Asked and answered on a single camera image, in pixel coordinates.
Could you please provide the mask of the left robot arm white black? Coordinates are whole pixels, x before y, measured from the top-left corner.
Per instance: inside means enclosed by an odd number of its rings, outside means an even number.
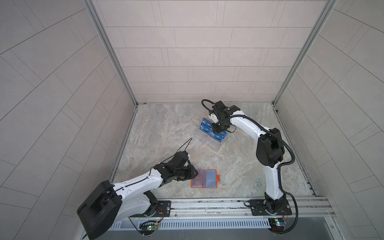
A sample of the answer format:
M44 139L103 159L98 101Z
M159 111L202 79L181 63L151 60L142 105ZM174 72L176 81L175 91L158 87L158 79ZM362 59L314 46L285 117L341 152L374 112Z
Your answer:
M194 179L198 171L190 162L190 154L177 152L167 163L159 163L147 173L131 180L101 182L77 209L77 214L90 240L103 235L114 222L134 216L151 216L158 200L151 192L175 181Z

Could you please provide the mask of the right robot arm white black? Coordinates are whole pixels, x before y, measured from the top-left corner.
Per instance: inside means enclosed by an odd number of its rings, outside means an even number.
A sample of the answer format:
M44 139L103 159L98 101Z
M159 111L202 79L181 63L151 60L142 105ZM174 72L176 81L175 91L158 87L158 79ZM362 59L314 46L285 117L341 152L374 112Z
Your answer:
M227 107L221 101L216 103L202 100L202 104L212 104L209 117L213 121L212 129L216 135L228 131L231 126L242 129L257 143L256 158L264 166L266 176L265 211L270 215L280 212L286 202L286 194L282 190L280 164L285 153L284 141L278 129L267 129L248 117L237 106Z

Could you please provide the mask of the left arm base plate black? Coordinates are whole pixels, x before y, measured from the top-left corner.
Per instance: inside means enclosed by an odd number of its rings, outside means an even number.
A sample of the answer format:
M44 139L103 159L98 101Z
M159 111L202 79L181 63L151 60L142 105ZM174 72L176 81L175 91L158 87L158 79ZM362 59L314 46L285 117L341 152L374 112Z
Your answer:
M171 210L171 201L157 201L155 204L151 204L149 209L143 214L136 214L134 218L160 218L169 217Z

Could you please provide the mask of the clear acrylic card display stand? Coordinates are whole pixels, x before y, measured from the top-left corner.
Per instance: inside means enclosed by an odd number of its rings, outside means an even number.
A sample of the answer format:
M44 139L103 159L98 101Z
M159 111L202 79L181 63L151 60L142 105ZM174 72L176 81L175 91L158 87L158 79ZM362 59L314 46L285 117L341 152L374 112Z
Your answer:
M203 118L199 129L196 131L197 138L213 151L218 152L226 141L228 132L224 131L220 134L215 134L212 128L212 122Z

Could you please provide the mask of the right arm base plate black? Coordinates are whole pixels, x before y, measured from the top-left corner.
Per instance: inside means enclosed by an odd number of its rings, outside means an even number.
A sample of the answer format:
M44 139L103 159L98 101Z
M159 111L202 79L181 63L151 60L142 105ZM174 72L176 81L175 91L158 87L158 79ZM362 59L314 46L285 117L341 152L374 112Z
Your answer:
M292 215L291 206L286 199L281 200L260 200L253 199L244 203L251 209L253 216L282 216Z

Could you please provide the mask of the orange card holder wallet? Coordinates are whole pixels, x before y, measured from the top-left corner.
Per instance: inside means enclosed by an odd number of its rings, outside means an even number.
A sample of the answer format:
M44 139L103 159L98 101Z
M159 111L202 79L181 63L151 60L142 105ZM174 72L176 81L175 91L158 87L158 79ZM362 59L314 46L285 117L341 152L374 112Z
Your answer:
M218 187L220 176L217 173L217 170L205 170L206 173L206 182L203 188L194 188L194 189L216 189Z

